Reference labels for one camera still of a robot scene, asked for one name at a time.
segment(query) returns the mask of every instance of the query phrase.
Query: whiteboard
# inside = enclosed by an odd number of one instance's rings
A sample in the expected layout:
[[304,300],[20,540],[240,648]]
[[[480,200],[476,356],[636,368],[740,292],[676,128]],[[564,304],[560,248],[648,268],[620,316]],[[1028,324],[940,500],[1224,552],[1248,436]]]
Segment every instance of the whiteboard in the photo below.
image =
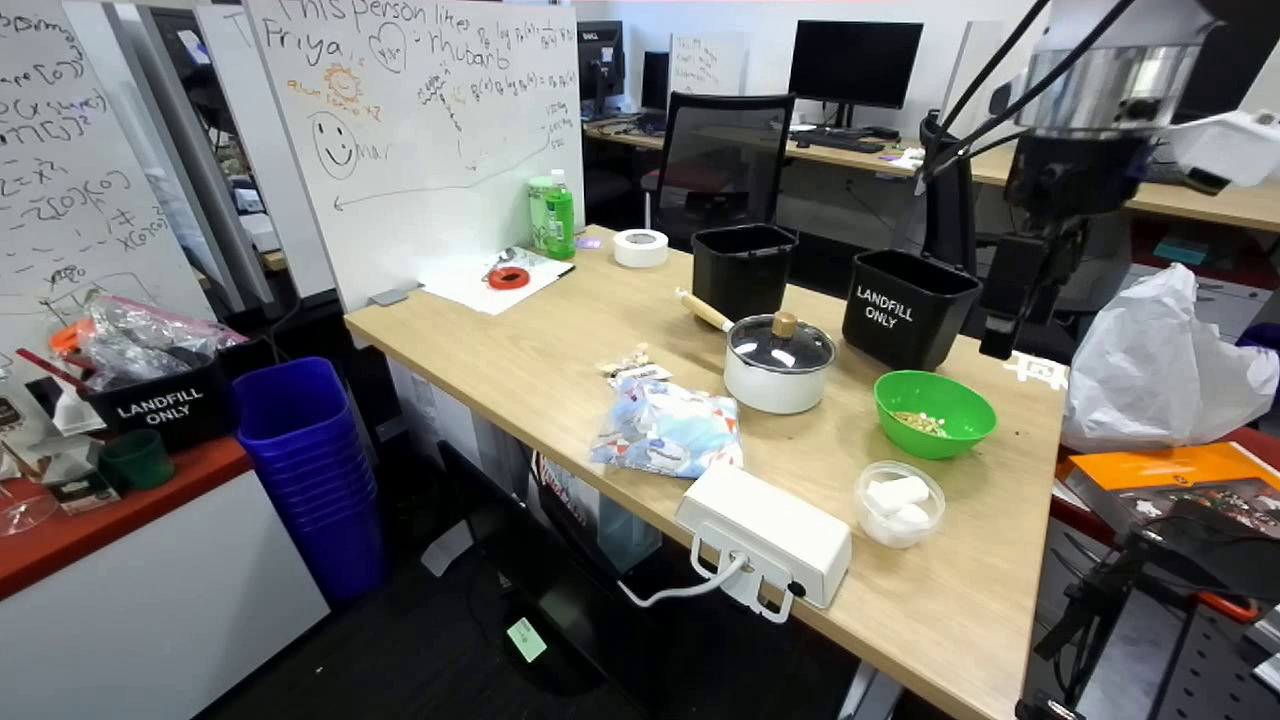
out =
[[60,4],[0,4],[0,356],[92,288],[212,320]]
[[252,160],[252,180],[268,200],[268,216],[288,256],[288,276],[300,296],[332,288],[328,252],[312,200],[292,160],[284,120],[268,84],[268,68],[252,44],[244,8],[196,8],[204,48],[232,104],[236,136]]
[[524,180],[584,220],[572,8],[252,0],[252,32],[348,308],[528,240]]
[[672,92],[740,96],[744,68],[744,36],[672,36]]

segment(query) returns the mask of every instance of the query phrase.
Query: desk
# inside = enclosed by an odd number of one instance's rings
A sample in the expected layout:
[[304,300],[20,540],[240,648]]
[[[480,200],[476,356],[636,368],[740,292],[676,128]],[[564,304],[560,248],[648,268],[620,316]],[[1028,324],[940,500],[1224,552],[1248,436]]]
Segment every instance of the desk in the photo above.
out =
[[[588,124],[584,136],[652,148],[652,152],[664,148],[660,136],[644,136],[632,124]],[[788,156],[804,164],[832,164],[832,168],[876,172],[876,176],[912,176],[912,168],[888,164],[884,156],[872,156],[872,152],[788,144]],[[1012,148],[984,152],[972,160],[972,180],[988,188],[1004,188],[1008,164],[1012,164]],[[1224,188],[1220,196],[1204,196],[1176,184],[1144,184],[1124,208],[1148,212],[1148,216],[1248,228],[1248,232],[1280,232],[1280,184]]]
[[[412,292],[396,308],[352,312],[348,328],[664,536],[688,540],[676,524],[684,480],[588,460],[612,404],[596,364],[648,344],[676,384],[724,392],[724,336],[672,300],[672,276],[688,276],[688,256],[676,252],[672,264],[672,272],[624,272],[604,252],[584,252],[572,276],[504,316]],[[788,308],[840,340],[840,300],[788,288]],[[748,468],[852,524],[856,472],[872,460],[904,460],[876,432],[880,372],[836,344],[816,412],[744,412]],[[856,536],[836,604],[828,612],[796,604],[796,616],[952,716],[1012,716],[1032,644],[1060,392],[1016,380],[972,340],[956,340],[940,372],[1000,408],[1000,432],[980,452],[952,464],[920,460],[948,492],[940,536],[916,552]]]

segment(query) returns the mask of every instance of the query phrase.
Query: power strip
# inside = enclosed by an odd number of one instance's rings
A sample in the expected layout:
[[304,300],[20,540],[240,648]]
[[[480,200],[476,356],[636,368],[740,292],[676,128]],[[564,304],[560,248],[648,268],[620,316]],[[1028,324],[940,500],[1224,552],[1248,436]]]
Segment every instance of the power strip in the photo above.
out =
[[[684,492],[676,520],[696,536],[696,544],[708,544],[720,556],[744,556],[748,572],[816,608],[832,608],[852,560],[844,520],[728,464],[708,468]],[[724,592],[768,612],[760,608],[760,588]]]

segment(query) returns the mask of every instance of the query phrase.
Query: office chair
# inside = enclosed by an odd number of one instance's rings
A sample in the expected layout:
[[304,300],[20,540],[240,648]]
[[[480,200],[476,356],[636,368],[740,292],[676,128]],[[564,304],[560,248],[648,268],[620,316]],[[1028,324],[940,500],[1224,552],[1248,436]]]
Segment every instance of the office chair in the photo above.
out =
[[688,248],[696,228],[768,224],[792,96],[672,92],[664,160],[644,176],[644,224]]

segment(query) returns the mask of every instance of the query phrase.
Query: white container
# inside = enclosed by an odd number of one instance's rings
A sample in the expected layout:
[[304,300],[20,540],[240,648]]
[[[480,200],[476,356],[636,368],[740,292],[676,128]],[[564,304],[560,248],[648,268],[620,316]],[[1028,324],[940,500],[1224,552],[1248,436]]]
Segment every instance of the white container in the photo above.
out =
[[856,528],[884,548],[924,544],[944,512],[944,488],[912,464],[868,464],[856,476]]

